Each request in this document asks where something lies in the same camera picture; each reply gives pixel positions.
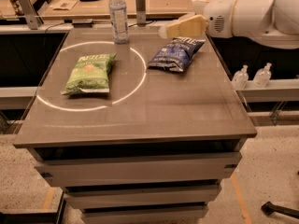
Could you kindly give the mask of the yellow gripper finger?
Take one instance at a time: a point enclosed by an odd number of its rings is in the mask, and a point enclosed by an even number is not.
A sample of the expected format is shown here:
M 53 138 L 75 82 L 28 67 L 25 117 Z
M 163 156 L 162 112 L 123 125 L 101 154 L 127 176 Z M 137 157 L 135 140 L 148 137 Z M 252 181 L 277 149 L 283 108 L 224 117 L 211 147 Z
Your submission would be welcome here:
M 206 31 L 207 19 L 202 15 L 181 17 L 170 21 L 159 29 L 161 38 L 196 37 Z

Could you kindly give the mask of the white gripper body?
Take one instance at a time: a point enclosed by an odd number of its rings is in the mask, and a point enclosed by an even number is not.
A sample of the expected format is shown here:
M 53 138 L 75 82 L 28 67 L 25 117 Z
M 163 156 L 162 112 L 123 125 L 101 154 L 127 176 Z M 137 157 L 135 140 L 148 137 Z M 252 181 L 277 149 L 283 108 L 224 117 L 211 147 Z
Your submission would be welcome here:
M 192 0 L 193 11 L 207 19 L 206 33 L 212 37 L 233 36 L 232 18 L 237 0 Z

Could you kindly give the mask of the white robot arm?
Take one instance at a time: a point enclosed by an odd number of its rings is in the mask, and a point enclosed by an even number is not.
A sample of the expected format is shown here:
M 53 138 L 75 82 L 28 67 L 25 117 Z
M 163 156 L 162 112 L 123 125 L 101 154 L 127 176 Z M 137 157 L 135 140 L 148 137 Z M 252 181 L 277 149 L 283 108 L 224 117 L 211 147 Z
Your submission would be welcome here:
M 159 30 L 162 38 L 246 37 L 278 49 L 299 48 L 299 0 L 209 0 L 201 11 L 170 21 Z

